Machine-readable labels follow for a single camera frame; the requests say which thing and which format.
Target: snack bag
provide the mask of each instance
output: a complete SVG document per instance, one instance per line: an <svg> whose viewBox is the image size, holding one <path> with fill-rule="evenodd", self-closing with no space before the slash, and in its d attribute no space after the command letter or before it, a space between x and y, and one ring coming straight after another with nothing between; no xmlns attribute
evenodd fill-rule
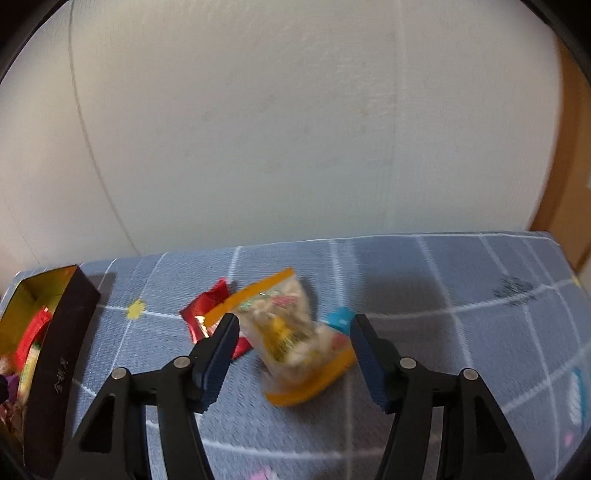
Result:
<svg viewBox="0 0 591 480"><path fill-rule="evenodd" d="M247 286L215 307L209 326L235 314L268 373L264 393L278 406L306 401L355 361L346 335L310 317L306 293L292 268Z"/></svg>

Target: gift box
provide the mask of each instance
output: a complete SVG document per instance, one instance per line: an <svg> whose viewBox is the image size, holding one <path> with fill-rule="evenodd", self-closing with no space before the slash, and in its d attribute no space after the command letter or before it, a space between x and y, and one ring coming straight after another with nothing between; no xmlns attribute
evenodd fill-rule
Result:
<svg viewBox="0 0 591 480"><path fill-rule="evenodd" d="M99 297L78 266L56 268L22 280L0 319L0 355L14 356L35 315L44 307L51 312L22 428L24 464L43 478L53 476L61 458L74 367Z"/></svg>

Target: white wall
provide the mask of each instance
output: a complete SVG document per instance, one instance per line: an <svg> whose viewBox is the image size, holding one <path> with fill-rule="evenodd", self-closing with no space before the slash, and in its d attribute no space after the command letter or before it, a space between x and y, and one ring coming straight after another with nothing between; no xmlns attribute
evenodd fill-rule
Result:
<svg viewBox="0 0 591 480"><path fill-rule="evenodd" d="M524 229L560 88L518 0L76 0L0 84L0 247Z"/></svg>

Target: white grid line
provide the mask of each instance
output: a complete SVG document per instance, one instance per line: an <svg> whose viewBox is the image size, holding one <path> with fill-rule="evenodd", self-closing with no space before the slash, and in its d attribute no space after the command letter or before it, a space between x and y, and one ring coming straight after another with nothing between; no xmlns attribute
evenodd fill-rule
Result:
<svg viewBox="0 0 591 480"><path fill-rule="evenodd" d="M454 313L460 312L469 312L470 310L479 310L484 308L496 307L500 305L507 305L510 303L515 303L516 301L526 300L531 298L538 293L542 293L546 290L555 290L560 287L564 287L566 285L570 285L573 283L573 279L569 278L568 280L560 280L556 282L554 285L539 285L538 287L534 288L533 290L529 290L525 293L518 293L512 295L510 297L503 297L501 299L493 299L493 300L485 300L485 301L477 301L475 303L466 303L464 305L458 305L456 307L446 307L442 309L433 309L433 310L423 310L421 312L410 312L410 313L374 313L374 312L367 312L365 315L368 318L372 318L375 320L413 320L419 319L422 317L429 317L434 315L452 315Z"/></svg>
<svg viewBox="0 0 591 480"><path fill-rule="evenodd" d="M335 278L336 300L339 306L343 306L345 305L343 276L339 262L339 253L334 240L329 240L329 248L333 264L333 276ZM353 478L353 378L350 371L345 373L343 385L345 389L345 480L351 480Z"/></svg>
<svg viewBox="0 0 591 480"><path fill-rule="evenodd" d="M339 253L337 251L336 242L329 240L330 258L333 264L333 273L335 276L335 293L336 300L339 306L345 305L345 289L343 288L343 275L339 262Z"/></svg>
<svg viewBox="0 0 591 480"><path fill-rule="evenodd" d="M109 266L107 267L107 269L105 270L105 273L103 273L103 278L100 279L100 283L99 286L96 288L99 292L100 292L100 288L103 286L103 282L105 281L105 277L107 276L107 273L109 272L109 269L111 268L111 265L113 265L115 263L115 260L113 260Z"/></svg>
<svg viewBox="0 0 591 480"><path fill-rule="evenodd" d="M558 409L556 408L556 396L554 395L554 387L552 386L552 382L550 380L550 372L548 370L548 365L546 364L544 351L542 350L542 344L540 343L540 338L538 337L538 334L535 331L534 321L531 318L530 307L527 304L523 305L523 313L525 314L525 321L527 322L527 326L530 329L530 333L534 340L535 348L538 351L538 355L540 356L542 369L544 370L544 375L548 383L548 392L550 393L550 406L552 408L552 415L554 416L554 432L556 434L554 439L554 474L558 475L558 459L560 457L560 425L558 422Z"/></svg>
<svg viewBox="0 0 591 480"><path fill-rule="evenodd" d="M480 240L482 241L483 245L488 251L488 254L491 256L494 263L497 264L500 271L504 275L508 275L509 271L501 262L501 259L497 256L496 252L485 238L481 237ZM538 337L538 333L535 330L534 320L531 317L530 307L527 303L522 305L523 313L525 315L525 321L527 322L527 326L530 330L531 338L534 341L535 348L538 352L538 356L540 357L540 362L542 365L542 370L544 371L545 375L545 383L547 384L548 392L550 393L550 407L552 408L552 415L554 417L554 448L555 448L555 455L554 455L554 471L558 474L558 459L560 457L560 425L558 420L558 409L556 408L556 396L554 395L554 387L552 386L552 381L550 379L550 371L548 370L548 365L546 364L546 358L544 355L544 351L542 350L542 344L540 343L540 338Z"/></svg>
<svg viewBox="0 0 591 480"><path fill-rule="evenodd" d="M238 257L240 256L240 250L242 250L242 247L236 247L234 249L234 253L232 254L230 268L228 269L228 274L226 276L226 280L228 281L228 283L234 280L234 273L236 272L236 267L238 266Z"/></svg>
<svg viewBox="0 0 591 480"><path fill-rule="evenodd" d="M130 326L131 326L131 320L127 320L127 325L125 326L125 331L123 332L123 336L121 337L121 343L119 344L119 348L117 349L117 353L113 357L113 363L111 364L111 370L109 370L109 372L112 372L113 369L115 368L115 362L117 361L117 357L119 356L119 352L121 351L121 347L123 347L123 342L125 341L125 336L127 335L127 332L129 331Z"/></svg>
<svg viewBox="0 0 591 480"><path fill-rule="evenodd" d="M117 312L127 312L127 308L125 307L116 307L114 305L105 305L103 303L98 303L97 308L105 309L105 310L115 310ZM180 315L173 315L169 313L159 313L159 312L151 312L150 310L144 310L142 315L149 315L151 317L160 317L163 319L173 319L173 320L183 320L183 317Z"/></svg>
<svg viewBox="0 0 591 480"><path fill-rule="evenodd" d="M522 239L522 242L528 248L532 257L534 257L534 260L536 261L538 266L541 268L541 270L544 272L544 275L552 282L553 281L552 275L550 275L550 272L543 264L542 260L540 259L539 255L536 253L535 249L531 246L531 244L527 240ZM562 253L562 250L559 250L557 253L561 257L564 256L564 254ZM529 263L527 263L526 266L527 266L528 270L531 272L531 274L534 276L534 278L539 279L537 273L530 267ZM579 349L581 349L581 335L579 334L579 328L577 327L577 324L574 321L573 312L570 309L569 304L566 302L564 295L562 295L562 292L560 291L560 289L555 288L554 290L556 291L556 294L558 295L560 302L562 303L562 305L566 311L566 316L569 318L570 326L573 328L574 338L577 341L577 346L579 347ZM587 382L587 384L588 385L591 384L591 375L589 374L589 369L588 369L587 365L583 366L582 371L583 371L583 375L585 377L585 381Z"/></svg>
<svg viewBox="0 0 591 480"><path fill-rule="evenodd" d="M579 351L575 354L574 357L570 358L568 361L564 363L564 365L556 370L554 370L550 374L550 382L554 384L557 380L559 380L564 374L570 372L573 367L577 365L585 356L591 351L591 340L588 341L585 345L583 345ZM544 379L543 382L539 383L535 387L531 388L527 392L522 393L519 397L511 400L509 403L505 404L501 410L503 413L507 414L511 410L515 410L517 407L520 407L530 399L534 398L538 393L542 392L548 388L548 382Z"/></svg>
<svg viewBox="0 0 591 480"><path fill-rule="evenodd" d="M268 244L258 244L258 247L267 247L269 245L279 245L279 244L289 244L289 243L298 243L298 244L306 244L308 242L327 242L329 240L356 240L358 238L408 238L408 237L416 237L416 236L508 236L511 238L539 238L542 240L548 240L548 242L552 242L558 246L560 246L556 240L550 238L548 236L543 235L520 235L518 233L505 233L505 232L479 232L479 233L450 233L450 232L442 232L442 233L382 233L379 235L358 235L358 236L344 236L340 238L312 238L309 240L298 240L297 242L271 242Z"/></svg>
<svg viewBox="0 0 591 480"><path fill-rule="evenodd" d="M544 272L544 275L546 275L546 277L548 278L548 280L550 280L550 283L553 283L554 280L552 279L552 276L550 275L550 272L545 267L545 265L542 263L542 260L540 260L538 254L535 252L534 248L525 239L522 239L522 242L530 250L530 253L534 257L534 260L540 266L540 268ZM534 275L535 277L538 276L533 270L530 270L530 271L532 272L532 275ZM560 302L562 303L564 309L566 310L566 316L569 318L570 326L573 328L574 336L575 336L575 338L577 340L577 345L580 348L581 347L581 336L579 335L579 329L577 328L577 324L574 322L573 312L570 309L569 304L566 303L566 299L564 298L564 296L562 295L562 292L559 289L556 289L556 294L560 298Z"/></svg>
<svg viewBox="0 0 591 480"><path fill-rule="evenodd" d="M96 393L93 392L90 388L88 388L86 385L84 385L81 381L72 378L72 383L74 385L76 385L77 387L79 387L80 389L82 389L84 392L88 393L91 397L96 397Z"/></svg>
<svg viewBox="0 0 591 480"><path fill-rule="evenodd" d="M166 257L166 255L168 255L168 252L163 253L162 255L160 255L160 258L158 259L158 261L156 262L156 264L154 265L154 269L152 270L152 273L148 276L148 280L146 280L146 285L144 285L144 288L142 288L142 291L139 294L139 299L141 299L141 297L144 296L144 293L146 292L146 288L148 288L148 285L150 283L150 280L152 280L152 276L154 275L154 272L156 271L156 269L158 268L158 266L160 265L160 262L162 261L162 259L164 257Z"/></svg>
<svg viewBox="0 0 591 480"><path fill-rule="evenodd" d="M496 263L496 266L499 267L499 270L503 273L503 275L509 275L509 272L507 271L507 269L505 268L505 266L503 265L503 263L501 262L501 259L498 257L498 255L496 254L496 252L492 249L492 246L490 245L490 243L488 242L488 240L481 236L480 237L480 241L482 242L482 245L484 245L484 248L486 249L486 251L488 252L488 254L491 256L492 261L494 263Z"/></svg>
<svg viewBox="0 0 591 480"><path fill-rule="evenodd" d="M449 295L449 291L447 290L445 283L443 283L443 280L441 279L441 274L439 273L437 264L435 263L435 260L433 260L431 252L429 251L429 248L425 243L424 238L422 238L419 235L415 236L415 238L417 240L419 247L421 248L421 252L423 252L425 260L429 265L429 268L431 269L431 273L433 274L435 281L439 285L439 289L441 291L441 294L443 295L443 299L445 300L446 307L448 310L450 310L450 315L456 326L457 338L460 342L460 346L462 347L462 352L464 353L464 360L466 362L466 366L472 368L472 355L470 354L470 348L468 347L468 339L466 337L466 330L464 328L464 325L462 324L462 321L459 319L459 317L456 315L456 312L452 311L452 299Z"/></svg>
<svg viewBox="0 0 591 480"><path fill-rule="evenodd" d="M152 270L152 273L148 276L148 280L146 280L146 283L144 285L144 288L142 288L142 291L139 294L139 297L141 299L141 297L144 296L144 293L146 291L146 288L148 288L148 284L150 283L150 280L152 279L152 275L154 275L154 272L156 271L156 269L158 268L158 265L160 265L160 262L162 261L162 259L164 257L166 257L166 255L168 254L168 252L163 253L160 258L158 259L158 261L156 262L156 264L154 265L154 269ZM117 352L115 354L115 356L113 357L113 363L111 364L111 372L113 371L113 369L115 368L115 364L117 362L117 357L119 356L119 353L121 351L121 347L123 347L123 342L125 341L125 337L127 336L127 332L129 332L129 328L131 327L131 320L127 320L127 325L125 326L125 331L123 332L123 336L121 337L121 342L119 343L119 348L117 349Z"/></svg>
<svg viewBox="0 0 591 480"><path fill-rule="evenodd" d="M577 362L580 361L581 357L584 357L589 351L591 351L591 340L588 341L588 343L585 344L585 346L583 348L581 348L581 350L579 350L578 353L574 357L572 357L570 360L568 360L562 367L560 367L559 369L552 372L550 374L550 381L556 382L557 380L559 380L564 374L569 372L572 369L572 367L577 364ZM92 391L90 388L88 388L87 386L85 386L84 384L82 384L82 382L80 382L79 380L72 379L72 383L74 383L75 385L80 387L80 389L82 391L89 394L91 397L93 397L93 398L96 397L96 393L94 391ZM501 407L501 410L506 415L510 411L514 410L515 408L518 408L519 406L523 405L524 403L526 403L530 399L534 398L538 393L542 392L546 388L548 388L548 381L547 381L547 379L544 379L544 381L540 382L538 385L536 385L532 389L528 390L527 392L521 394L516 399L505 404L503 407ZM154 428L156 430L160 429L157 423L154 423L150 420L147 420L146 424L150 428ZM274 450L266 450L266 449L257 450L257 449L249 449L247 447L242 447L242 446L235 446L235 445L232 445L229 443L213 442L211 440L203 440L203 444L208 445L213 448L220 448L220 449L235 452L235 453L252 454L252 455L258 455L258 456L270 456L272 458L281 458L281 459L283 459L283 458L285 458L285 459L311 459L311 460L316 459L316 458L312 457L311 455L319 455L317 459L320 459L320 460L344 459L346 457L346 455L344 455L341 452L313 453L313 452L282 452L282 451L274 451ZM359 458L359 457L368 457L368 456L380 456L383 454L383 452L384 452L383 449L375 448L375 449L369 449L369 450L359 450L358 452L351 452L351 454L352 454L353 458Z"/></svg>
<svg viewBox="0 0 591 480"><path fill-rule="evenodd" d="M157 423L146 420L146 425L154 430L160 431ZM276 458L284 460L347 460L353 458L367 458L374 456L382 456L384 454L383 448L362 449L347 454L346 452L286 452L282 450L269 450L266 448L252 448L243 447L241 445L233 445L231 443L217 442L215 440L201 439L204 446L225 450L226 452L240 453L242 455L260 456L266 458Z"/></svg>

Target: red packaging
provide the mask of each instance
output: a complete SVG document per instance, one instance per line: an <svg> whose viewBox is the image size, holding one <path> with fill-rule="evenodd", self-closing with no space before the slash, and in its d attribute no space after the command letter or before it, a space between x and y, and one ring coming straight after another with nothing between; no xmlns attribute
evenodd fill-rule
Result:
<svg viewBox="0 0 591 480"><path fill-rule="evenodd" d="M208 330L202 323L203 318L207 312L212 310L217 305L223 303L223 301L229 296L230 292L228 290L226 279L220 278L211 290L203 292L179 312L184 321L187 322L193 343L197 343L199 340L209 337L215 331L215 327L217 325L214 325ZM232 360L235 360L239 356L245 354L251 348L252 346L248 340L241 336L238 339L238 344L236 345L236 349L232 355Z"/></svg>
<svg viewBox="0 0 591 480"><path fill-rule="evenodd" d="M43 307L39 310L29 323L27 330L23 334L21 341L18 344L17 351L14 352L14 365L20 372L25 365L29 350L35 339L39 336L39 333L43 327L51 320L51 312L47 307Z"/></svg>

